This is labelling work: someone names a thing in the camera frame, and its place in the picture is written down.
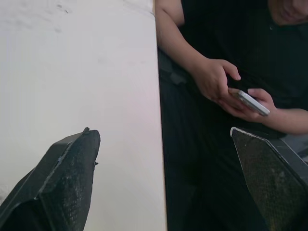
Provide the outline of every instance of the white surface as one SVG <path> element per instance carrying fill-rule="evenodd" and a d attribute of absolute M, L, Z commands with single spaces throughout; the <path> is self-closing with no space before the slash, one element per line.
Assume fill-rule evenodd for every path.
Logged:
<path fill-rule="evenodd" d="M 155 25 L 145 9 L 0 1 L 2 191 L 52 143 L 90 127 L 102 142 L 85 230 L 166 230 Z"/>

